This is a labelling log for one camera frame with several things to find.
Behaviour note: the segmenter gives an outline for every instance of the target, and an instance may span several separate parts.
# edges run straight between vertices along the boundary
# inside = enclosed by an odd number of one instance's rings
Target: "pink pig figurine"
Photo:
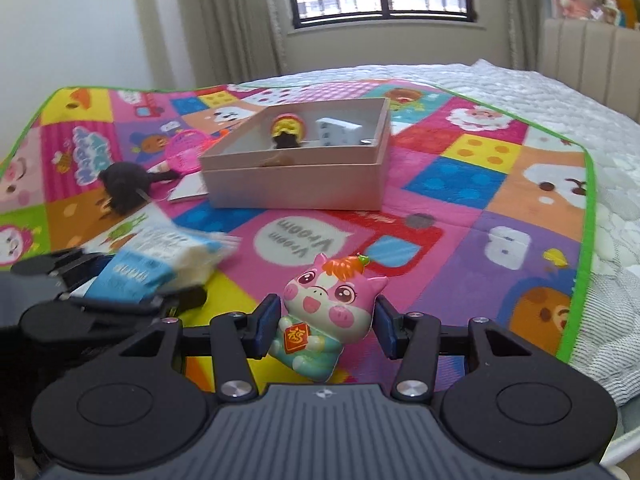
[[[376,296],[386,276],[365,278],[366,256],[329,260],[318,254],[313,267],[284,289],[288,314],[280,318],[269,354],[312,381],[326,381],[345,344],[369,333]]]

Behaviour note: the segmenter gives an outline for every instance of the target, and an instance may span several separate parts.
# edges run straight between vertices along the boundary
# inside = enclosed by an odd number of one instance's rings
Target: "cartoon pig toy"
[[[369,333],[376,296],[386,276],[365,278],[366,256],[329,260],[318,254],[313,267],[284,289],[288,314],[280,318],[269,354],[312,381],[331,377],[344,345]]]

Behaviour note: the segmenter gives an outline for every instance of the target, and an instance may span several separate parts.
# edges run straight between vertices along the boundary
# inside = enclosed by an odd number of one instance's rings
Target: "open box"
[[[274,149],[271,125],[282,114],[305,122],[303,147]],[[360,124],[369,143],[319,146],[321,118]],[[390,136],[388,99],[268,107],[201,155],[202,177],[215,207],[379,210]]]

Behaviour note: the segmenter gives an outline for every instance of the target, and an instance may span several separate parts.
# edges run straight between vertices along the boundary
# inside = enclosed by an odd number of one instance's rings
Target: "white quilted bedspread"
[[[571,364],[618,405],[640,394],[640,125],[537,72],[473,66],[360,66],[248,86],[403,78],[431,82],[580,142],[596,166],[597,231],[591,285]]]

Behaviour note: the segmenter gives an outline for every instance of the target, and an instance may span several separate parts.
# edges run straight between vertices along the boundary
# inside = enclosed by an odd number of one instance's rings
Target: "headboard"
[[[540,72],[640,123],[640,32],[587,20],[546,20]]]

